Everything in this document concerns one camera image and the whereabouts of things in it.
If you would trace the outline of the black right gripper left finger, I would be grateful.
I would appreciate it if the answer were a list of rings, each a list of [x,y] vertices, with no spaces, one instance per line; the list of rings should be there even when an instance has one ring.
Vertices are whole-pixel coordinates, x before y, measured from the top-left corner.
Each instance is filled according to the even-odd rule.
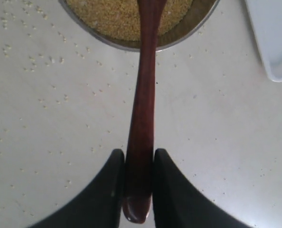
[[[32,228],[117,228],[124,185],[124,153],[114,149],[105,165],[74,199]]]

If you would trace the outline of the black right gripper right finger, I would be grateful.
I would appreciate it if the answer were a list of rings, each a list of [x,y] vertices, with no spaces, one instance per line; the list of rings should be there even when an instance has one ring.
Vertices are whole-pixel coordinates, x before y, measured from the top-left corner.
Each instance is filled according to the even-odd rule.
[[[152,189],[157,228],[247,227],[198,191],[165,149],[155,151]]]

